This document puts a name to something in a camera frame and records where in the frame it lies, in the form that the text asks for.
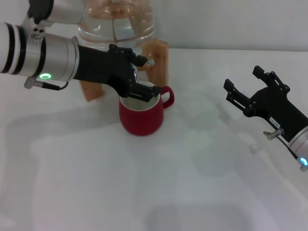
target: wooden stand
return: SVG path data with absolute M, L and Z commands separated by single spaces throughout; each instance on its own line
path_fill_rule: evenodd
M 156 86 L 168 85 L 168 59 L 169 45 L 167 42 L 152 39 L 148 42 L 140 44 L 143 56 L 155 61 L 155 65 L 144 65 L 139 71 L 146 71 L 149 81 Z M 80 85 L 85 99 L 90 102 L 104 95 L 103 87 L 100 83 L 91 83 L 80 81 Z

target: green indicator light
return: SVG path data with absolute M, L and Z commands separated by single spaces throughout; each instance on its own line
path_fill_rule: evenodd
M 51 78 L 51 74 L 45 73 L 45 74 L 41 74 L 39 77 L 42 78 L 42 79 L 49 79 L 49 78 Z

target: label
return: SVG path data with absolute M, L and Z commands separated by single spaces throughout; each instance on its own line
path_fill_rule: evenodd
M 272 117 L 270 118 L 270 122 L 272 122 L 272 124 L 273 125 L 275 125 L 276 126 L 276 128 L 280 128 L 280 124 L 279 123 L 277 123 L 277 121 L 276 120 L 274 120 Z

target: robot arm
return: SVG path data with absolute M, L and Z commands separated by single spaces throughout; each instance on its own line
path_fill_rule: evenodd
M 76 39 L 47 34 L 53 23 L 79 24 L 85 20 L 83 0 L 29 0 L 21 26 L 0 24 L 0 71 L 27 77 L 25 87 L 62 88 L 38 78 L 69 82 L 72 79 L 107 84 L 121 97 L 150 101 L 160 87 L 138 83 L 137 66 L 153 64 L 132 49 L 110 44 L 109 51 L 79 46 Z
M 227 79 L 224 89 L 228 92 L 227 101 L 239 108 L 246 117 L 258 116 L 265 119 L 275 132 L 264 132 L 269 140 L 282 136 L 288 150 L 301 164 L 301 170 L 308 170 L 308 118 L 287 99 L 290 88 L 283 84 L 275 72 L 264 73 L 256 66 L 253 75 L 261 79 L 267 87 L 259 90 L 251 99 L 240 93 Z

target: mug handle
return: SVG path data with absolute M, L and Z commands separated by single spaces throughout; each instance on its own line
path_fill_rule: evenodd
M 171 89 L 171 87 L 164 86 L 161 95 L 166 94 L 168 92 L 170 94 L 170 98 L 166 102 L 163 103 L 163 108 L 164 109 L 167 109 L 170 106 L 172 106 L 172 104 L 174 104 L 174 93 L 173 93 L 173 90 Z

